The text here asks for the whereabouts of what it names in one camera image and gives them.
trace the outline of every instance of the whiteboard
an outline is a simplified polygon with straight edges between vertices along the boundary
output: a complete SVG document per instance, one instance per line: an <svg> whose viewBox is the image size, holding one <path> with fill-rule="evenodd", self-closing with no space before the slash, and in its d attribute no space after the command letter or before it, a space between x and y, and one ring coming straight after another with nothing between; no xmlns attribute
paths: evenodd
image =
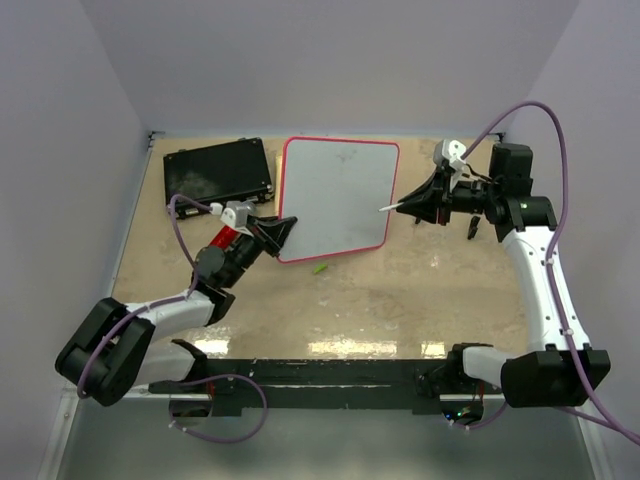
<svg viewBox="0 0 640 480"><path fill-rule="evenodd" d="M396 143L293 137L284 146L280 218L298 217L283 263L384 244L400 149Z"/></svg>

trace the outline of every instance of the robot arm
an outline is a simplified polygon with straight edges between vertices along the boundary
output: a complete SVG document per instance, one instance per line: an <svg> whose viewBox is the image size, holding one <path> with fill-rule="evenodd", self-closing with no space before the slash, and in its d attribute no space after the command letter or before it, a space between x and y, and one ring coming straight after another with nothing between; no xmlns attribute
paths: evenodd
<svg viewBox="0 0 640 480"><path fill-rule="evenodd" d="M129 316L89 366L84 385L88 396L109 406L135 385L197 377L206 363L202 352L182 340L159 340L220 321L235 300L227 289L262 252L277 257L297 222L295 217L256 217L250 203L227 202L226 208L213 204L212 213L221 215L225 227L196 256L192 287L177 297L148 303L100 300L58 355L58 373L77 385L99 343Z"/></svg>
<svg viewBox="0 0 640 480"><path fill-rule="evenodd" d="M527 354L515 357L488 345L460 345L463 375L500 387L512 407L576 406L587 399L566 341L570 334L580 350L592 387L609 372L609 356L593 350L571 303L557 251L553 270L570 331L564 331L551 294L545 253L557 226L551 202L531 195L533 154L524 145L496 144L489 177L462 180L466 162L460 142L440 142L436 169L419 188L391 206L446 225L451 212L484 214L495 227L518 276L529 330Z"/></svg>

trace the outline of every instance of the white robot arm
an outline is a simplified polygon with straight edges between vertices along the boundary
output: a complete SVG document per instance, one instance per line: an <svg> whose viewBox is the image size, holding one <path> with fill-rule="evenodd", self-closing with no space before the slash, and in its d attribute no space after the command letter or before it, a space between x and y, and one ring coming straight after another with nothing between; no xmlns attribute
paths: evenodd
<svg viewBox="0 0 640 480"><path fill-rule="evenodd" d="M569 328L563 329L547 274L546 249L557 226L551 202L531 195L533 154L524 145L496 144L489 176L462 180L465 146L440 142L434 153L436 170L419 188L391 206L399 213L446 225L451 212L482 214L513 261L526 311L527 354L521 357L488 345L463 344L462 373L502 389L512 407L581 405L587 394L580 383L567 344L571 335L580 351L592 387L609 372L606 351L593 350L573 308L557 249L554 277Z"/></svg>

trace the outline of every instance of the white marker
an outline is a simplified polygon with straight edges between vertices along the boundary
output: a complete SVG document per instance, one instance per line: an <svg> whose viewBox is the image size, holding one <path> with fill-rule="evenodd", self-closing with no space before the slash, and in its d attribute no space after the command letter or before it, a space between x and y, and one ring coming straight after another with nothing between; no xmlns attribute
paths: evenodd
<svg viewBox="0 0 640 480"><path fill-rule="evenodd" d="M402 203L394 203L393 205L389 205L386 207L382 207L381 209L379 209L379 212L388 212L389 210L395 210L396 208L398 208L400 205L402 205Z"/></svg>

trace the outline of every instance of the small green item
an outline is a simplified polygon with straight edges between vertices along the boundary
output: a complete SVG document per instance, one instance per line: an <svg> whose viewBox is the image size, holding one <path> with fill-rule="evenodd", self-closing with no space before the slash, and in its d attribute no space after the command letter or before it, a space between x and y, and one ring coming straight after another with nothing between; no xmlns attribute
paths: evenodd
<svg viewBox="0 0 640 480"><path fill-rule="evenodd" d="M318 265L316 268L313 269L313 274L317 275L322 270L326 270L328 266L329 265L327 265L326 263L321 263L320 265Z"/></svg>

